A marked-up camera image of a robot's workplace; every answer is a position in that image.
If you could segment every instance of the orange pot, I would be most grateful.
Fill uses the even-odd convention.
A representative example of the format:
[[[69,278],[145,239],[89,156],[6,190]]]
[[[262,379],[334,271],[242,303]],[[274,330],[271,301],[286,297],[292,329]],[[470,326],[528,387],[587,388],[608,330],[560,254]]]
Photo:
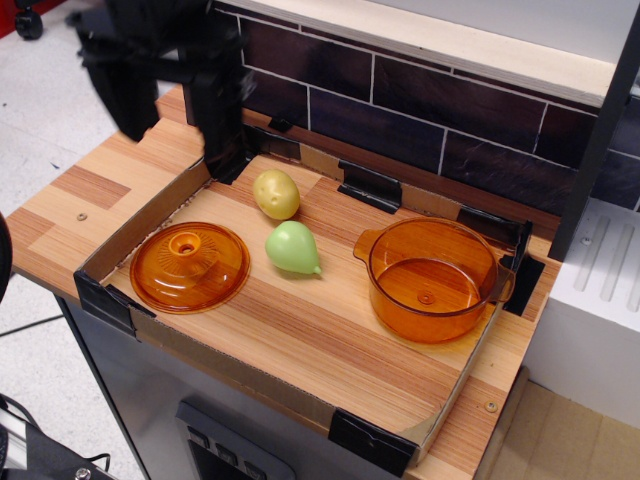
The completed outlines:
[[[515,283],[513,271],[498,263],[478,233],[440,218],[366,230],[353,253],[367,265],[378,318],[415,342],[467,333],[489,302],[510,298]]]

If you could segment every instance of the cardboard tray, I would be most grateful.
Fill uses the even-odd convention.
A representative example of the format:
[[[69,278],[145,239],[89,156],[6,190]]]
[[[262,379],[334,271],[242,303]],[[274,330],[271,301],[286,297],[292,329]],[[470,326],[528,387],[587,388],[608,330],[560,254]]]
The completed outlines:
[[[497,256],[517,269],[530,226],[409,185],[398,185],[404,206],[387,213],[341,193],[348,169],[337,159],[302,150],[296,162],[259,155],[231,185],[212,182],[204,162],[196,162],[78,269],[82,307],[402,476],[433,443],[502,305],[487,308],[458,340],[404,341],[375,317],[366,267],[353,256],[355,241],[365,229],[428,212],[485,234]],[[267,168],[287,171],[300,189],[294,219],[314,233],[320,277],[283,273],[266,257],[264,241],[277,222],[255,205],[252,183]],[[132,253],[158,229],[188,221],[238,234],[251,255],[250,277],[236,296],[208,312],[152,311],[131,287]]]

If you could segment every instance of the wood grain surface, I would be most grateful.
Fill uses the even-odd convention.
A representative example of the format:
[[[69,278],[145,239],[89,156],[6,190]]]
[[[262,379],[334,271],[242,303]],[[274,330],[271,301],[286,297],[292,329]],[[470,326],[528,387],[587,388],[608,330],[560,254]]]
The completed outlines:
[[[142,142],[115,135],[7,219],[17,272],[78,303],[73,272],[202,153],[201,137],[184,124],[175,96],[161,99],[160,107],[164,118]],[[345,203],[333,180],[287,166],[303,197],[297,219],[316,236],[323,274],[283,274],[264,254],[275,222],[257,209],[249,189],[274,162],[283,165],[261,157],[232,186],[212,184],[172,218],[234,230],[252,255],[243,289],[213,313],[159,320],[390,431],[429,418],[446,401],[482,325],[442,345],[398,339],[375,319],[365,266],[352,255],[361,229],[416,213],[389,216],[355,200]],[[559,265],[545,257],[548,248],[548,241],[532,238],[530,251],[547,268],[524,314],[500,314],[435,443],[406,478],[473,477],[557,275]],[[109,281],[135,298],[126,266]],[[488,411],[487,402],[498,410]]]

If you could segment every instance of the gray floor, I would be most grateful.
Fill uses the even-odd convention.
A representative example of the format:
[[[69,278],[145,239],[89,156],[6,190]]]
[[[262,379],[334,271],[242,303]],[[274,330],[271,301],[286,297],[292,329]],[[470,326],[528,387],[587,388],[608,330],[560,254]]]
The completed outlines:
[[[10,215],[115,132],[64,24],[92,0],[69,0],[44,15],[27,42],[0,39],[0,212]],[[2,332],[60,314],[48,291],[14,276],[0,304]],[[83,456],[109,452],[110,473],[141,479],[64,319],[0,337],[0,393],[24,405],[43,431]]]

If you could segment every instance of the white wall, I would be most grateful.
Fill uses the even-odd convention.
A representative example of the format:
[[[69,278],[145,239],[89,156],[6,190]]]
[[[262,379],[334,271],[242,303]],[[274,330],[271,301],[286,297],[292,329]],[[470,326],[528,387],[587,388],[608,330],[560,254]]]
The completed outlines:
[[[617,63],[639,0],[371,0]]]

